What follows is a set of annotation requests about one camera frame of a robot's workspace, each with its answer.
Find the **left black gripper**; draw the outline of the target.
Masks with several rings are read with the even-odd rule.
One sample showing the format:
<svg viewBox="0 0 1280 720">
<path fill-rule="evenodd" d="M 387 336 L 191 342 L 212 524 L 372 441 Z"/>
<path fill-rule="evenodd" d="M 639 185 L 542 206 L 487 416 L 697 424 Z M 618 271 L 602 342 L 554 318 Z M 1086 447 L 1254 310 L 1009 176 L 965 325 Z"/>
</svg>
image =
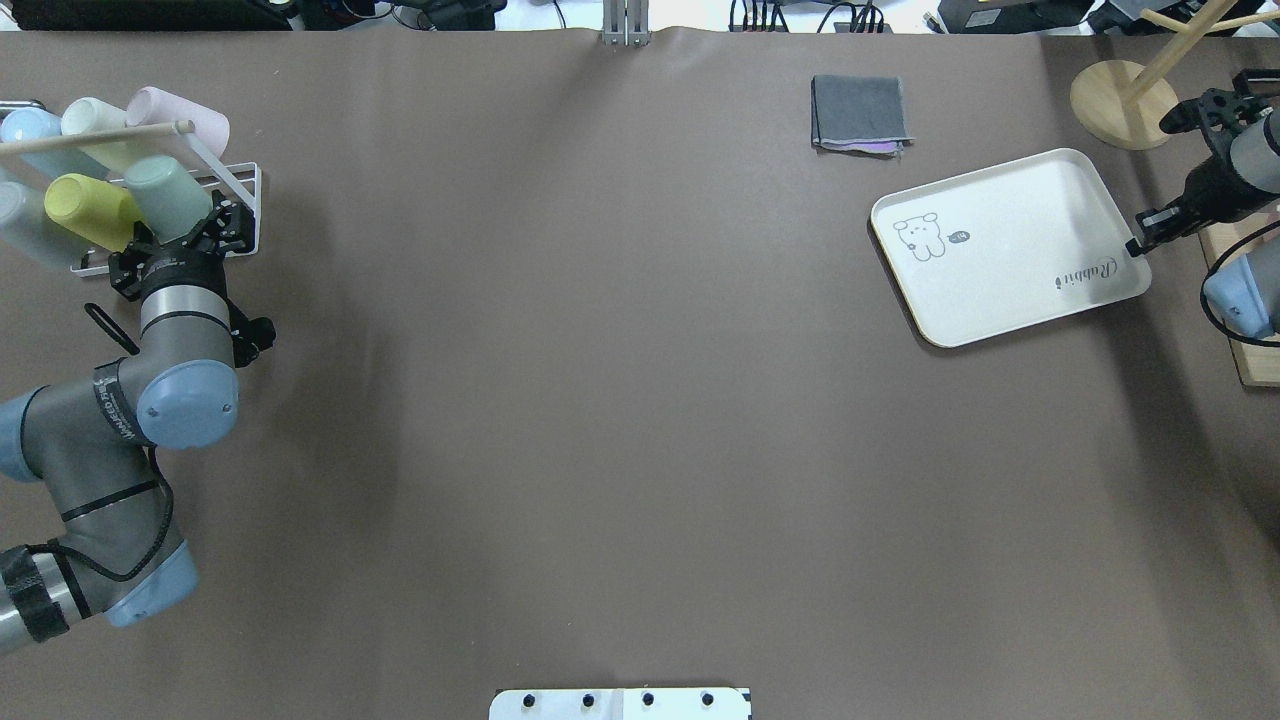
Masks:
<svg viewBox="0 0 1280 720">
<path fill-rule="evenodd" d="M 183 238 L 161 243 L 143 222 L 134 222 L 132 232 L 125 247 L 108 258 L 109 284 L 128 301 L 145 301 L 174 286 L 210 290 L 228 300 L 225 258 L 259 250 L 253 211 L 225 196 L 212 197 L 205 229 L 193 229 Z"/>
</svg>

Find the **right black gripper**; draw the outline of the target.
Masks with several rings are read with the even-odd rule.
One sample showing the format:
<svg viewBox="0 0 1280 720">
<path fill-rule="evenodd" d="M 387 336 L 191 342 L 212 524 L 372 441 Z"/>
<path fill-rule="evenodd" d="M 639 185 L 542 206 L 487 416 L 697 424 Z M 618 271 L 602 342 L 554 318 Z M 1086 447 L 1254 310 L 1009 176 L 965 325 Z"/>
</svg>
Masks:
<svg viewBox="0 0 1280 720">
<path fill-rule="evenodd" d="M 1137 234 L 1125 250 L 1142 258 L 1179 236 L 1224 222 L 1238 222 L 1251 214 L 1251 186 L 1225 165 L 1199 165 L 1188 177 L 1181 196 L 1165 209 L 1135 217 Z"/>
</svg>

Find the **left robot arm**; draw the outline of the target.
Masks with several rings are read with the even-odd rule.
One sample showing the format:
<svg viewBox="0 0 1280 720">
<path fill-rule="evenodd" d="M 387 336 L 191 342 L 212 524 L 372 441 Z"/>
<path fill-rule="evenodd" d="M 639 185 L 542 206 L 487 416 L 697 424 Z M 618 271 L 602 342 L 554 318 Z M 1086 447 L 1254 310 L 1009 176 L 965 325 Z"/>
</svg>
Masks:
<svg viewBox="0 0 1280 720">
<path fill-rule="evenodd" d="M 45 486 L 64 525 L 3 552 L 4 653 L 96 615 L 128 626 L 195 591 L 156 452 L 223 439 L 238 418 L 237 372 L 275 341 L 274 324 L 227 291 L 225 256 L 255 245 L 253 211 L 221 193 L 179 238 L 137 224 L 109 266 L 111 287 L 141 305 L 140 342 L 90 378 L 3 405 L 4 475 Z"/>
</svg>

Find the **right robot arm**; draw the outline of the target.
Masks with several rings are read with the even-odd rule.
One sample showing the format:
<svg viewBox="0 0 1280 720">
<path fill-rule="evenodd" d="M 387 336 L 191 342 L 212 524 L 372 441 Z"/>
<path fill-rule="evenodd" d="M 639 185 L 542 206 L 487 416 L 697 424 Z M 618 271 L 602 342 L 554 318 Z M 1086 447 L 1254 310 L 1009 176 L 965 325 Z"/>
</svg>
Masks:
<svg viewBox="0 0 1280 720">
<path fill-rule="evenodd" d="M 1135 217 L 1126 251 L 1139 258 L 1215 224 L 1234 224 L 1277 204 L 1277 113 L 1266 96 L 1206 91 L 1179 102 L 1158 123 L 1176 135 L 1199 129 L 1211 155 L 1187 177 L 1181 195 Z M 1210 323 L 1242 345 L 1277 347 L 1277 223 L 1235 241 L 1207 270 L 1199 304 Z"/>
</svg>

